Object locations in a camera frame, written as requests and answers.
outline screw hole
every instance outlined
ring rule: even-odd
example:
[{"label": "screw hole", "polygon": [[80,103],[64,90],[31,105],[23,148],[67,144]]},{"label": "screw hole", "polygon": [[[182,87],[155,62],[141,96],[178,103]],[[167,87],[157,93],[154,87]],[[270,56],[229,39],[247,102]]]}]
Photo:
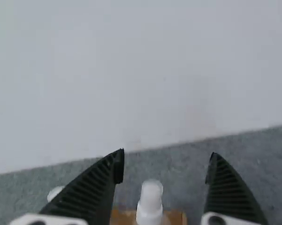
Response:
[{"label": "screw hole", "polygon": [[208,219],[208,224],[209,225],[226,225],[226,222],[221,217],[212,216],[210,217],[210,219]]}]

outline white bottle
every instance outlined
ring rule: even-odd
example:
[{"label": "white bottle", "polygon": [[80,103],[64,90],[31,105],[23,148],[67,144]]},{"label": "white bottle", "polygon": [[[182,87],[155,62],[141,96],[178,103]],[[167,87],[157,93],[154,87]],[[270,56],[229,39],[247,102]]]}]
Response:
[{"label": "white bottle", "polygon": [[142,184],[134,225],[171,225],[163,214],[163,185],[158,180],[146,180]]}]

